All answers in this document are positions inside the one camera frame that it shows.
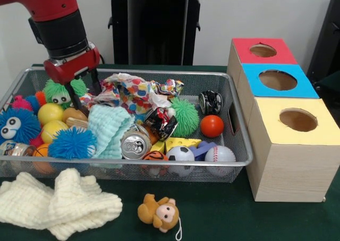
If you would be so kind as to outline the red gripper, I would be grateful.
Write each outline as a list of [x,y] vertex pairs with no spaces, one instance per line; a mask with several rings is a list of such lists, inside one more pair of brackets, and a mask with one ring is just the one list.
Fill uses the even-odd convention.
[[91,47],[78,55],[66,59],[48,59],[44,62],[44,67],[54,82],[65,85],[73,107],[76,110],[80,110],[82,104],[70,82],[73,79],[79,79],[90,73],[94,94],[99,95],[102,91],[97,71],[99,60],[100,54],[98,48]]

